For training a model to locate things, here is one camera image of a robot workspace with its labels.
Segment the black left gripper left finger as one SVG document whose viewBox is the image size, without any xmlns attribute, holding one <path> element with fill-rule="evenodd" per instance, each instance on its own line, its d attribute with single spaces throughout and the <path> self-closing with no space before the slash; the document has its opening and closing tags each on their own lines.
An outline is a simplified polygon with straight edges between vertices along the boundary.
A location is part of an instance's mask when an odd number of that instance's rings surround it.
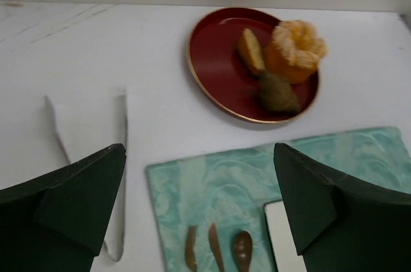
<svg viewBox="0 0 411 272">
<path fill-rule="evenodd" d="M 112 144 L 1 190 L 1 271 L 90 271 L 126 163 Z"/>
</svg>

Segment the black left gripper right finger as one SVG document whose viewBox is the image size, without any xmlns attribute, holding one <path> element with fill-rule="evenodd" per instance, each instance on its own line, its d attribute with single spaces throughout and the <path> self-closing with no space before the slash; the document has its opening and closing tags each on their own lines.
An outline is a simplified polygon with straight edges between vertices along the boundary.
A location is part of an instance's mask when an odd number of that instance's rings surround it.
<svg viewBox="0 0 411 272">
<path fill-rule="evenodd" d="M 274 146 L 296 252 L 307 271 L 410 271 L 410 195 Z"/>
</svg>

